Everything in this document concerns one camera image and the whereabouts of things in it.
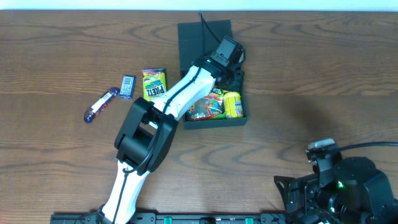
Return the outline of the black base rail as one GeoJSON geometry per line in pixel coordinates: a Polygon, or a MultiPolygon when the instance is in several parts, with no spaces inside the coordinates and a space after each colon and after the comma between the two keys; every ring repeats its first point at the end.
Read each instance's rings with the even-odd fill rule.
{"type": "MultiPolygon", "coordinates": [[[[99,224],[111,223],[99,221],[96,213],[84,215],[52,215],[50,224],[99,224]]],[[[260,215],[176,215],[135,213],[128,224],[285,224],[285,215],[282,213],[262,213],[260,215]]]]}

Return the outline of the yellow Pretz snack box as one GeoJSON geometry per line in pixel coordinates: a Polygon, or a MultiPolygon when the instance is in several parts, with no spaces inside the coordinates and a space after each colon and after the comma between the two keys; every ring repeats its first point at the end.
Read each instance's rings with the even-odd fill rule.
{"type": "Polygon", "coordinates": [[[151,101],[167,91],[166,69],[153,68],[142,70],[144,99],[151,101]]]}

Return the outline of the blue fruit and nut bar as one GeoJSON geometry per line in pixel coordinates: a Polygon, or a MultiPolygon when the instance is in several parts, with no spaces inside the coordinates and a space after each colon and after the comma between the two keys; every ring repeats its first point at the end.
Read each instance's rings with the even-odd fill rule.
{"type": "Polygon", "coordinates": [[[91,123],[108,105],[119,95],[120,89],[111,87],[93,103],[84,113],[83,120],[85,123],[91,123]]]}

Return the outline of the yellow Mentos candy bottle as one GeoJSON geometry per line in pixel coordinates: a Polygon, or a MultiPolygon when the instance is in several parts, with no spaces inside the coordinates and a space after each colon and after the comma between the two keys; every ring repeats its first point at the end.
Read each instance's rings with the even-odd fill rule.
{"type": "Polygon", "coordinates": [[[227,119],[242,118],[243,106],[241,95],[235,91],[229,91],[223,96],[224,110],[227,119]]]}

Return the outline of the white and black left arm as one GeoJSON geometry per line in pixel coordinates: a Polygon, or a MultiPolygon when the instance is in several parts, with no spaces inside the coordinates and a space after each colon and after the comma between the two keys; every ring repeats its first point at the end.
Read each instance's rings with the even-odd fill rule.
{"type": "Polygon", "coordinates": [[[145,179],[169,152],[179,119],[217,85],[239,90],[243,62],[243,58],[201,56],[170,90],[132,104],[114,142],[118,173],[110,198],[97,212],[97,223],[127,223],[132,218],[145,179]]]}

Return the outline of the blue gum pack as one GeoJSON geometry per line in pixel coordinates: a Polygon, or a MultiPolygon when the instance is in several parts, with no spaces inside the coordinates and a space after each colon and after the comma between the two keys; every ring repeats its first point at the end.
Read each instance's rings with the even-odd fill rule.
{"type": "Polygon", "coordinates": [[[136,77],[131,75],[123,76],[119,96],[122,99],[130,100],[133,97],[136,77]]]}

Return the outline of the green Haribo gummy bag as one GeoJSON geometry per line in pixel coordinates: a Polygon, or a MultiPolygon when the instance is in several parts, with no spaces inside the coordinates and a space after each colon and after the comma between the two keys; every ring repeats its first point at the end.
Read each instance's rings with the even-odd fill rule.
{"type": "Polygon", "coordinates": [[[192,105],[185,113],[187,121],[198,121],[208,119],[225,119],[226,113],[224,110],[224,94],[226,91],[218,88],[200,98],[194,105],[192,105]]]}

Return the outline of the black open gift box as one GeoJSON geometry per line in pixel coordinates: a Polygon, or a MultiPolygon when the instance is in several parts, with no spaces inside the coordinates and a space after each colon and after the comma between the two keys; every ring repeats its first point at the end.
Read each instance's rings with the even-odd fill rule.
{"type": "MultiPolygon", "coordinates": [[[[226,35],[232,37],[232,26],[230,20],[210,21],[209,27],[218,38],[226,35]]],[[[194,59],[203,54],[202,48],[206,51],[216,50],[219,46],[215,38],[208,29],[201,28],[200,22],[186,22],[177,24],[178,27],[178,48],[180,56],[180,77],[183,78],[194,59]]],[[[243,106],[243,117],[236,119],[203,119],[197,121],[189,121],[186,115],[182,116],[184,129],[205,129],[205,128],[221,128],[232,126],[243,126],[247,123],[248,109],[246,103],[246,94],[243,87],[240,89],[240,95],[243,106]]]]}

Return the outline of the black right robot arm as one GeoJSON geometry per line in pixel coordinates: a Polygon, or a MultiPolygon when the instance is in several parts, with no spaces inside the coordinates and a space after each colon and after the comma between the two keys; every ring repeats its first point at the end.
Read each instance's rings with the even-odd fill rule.
{"type": "Polygon", "coordinates": [[[333,139],[308,145],[313,173],[275,176],[287,223],[397,223],[397,199],[389,179],[367,157],[343,157],[333,139]]]}

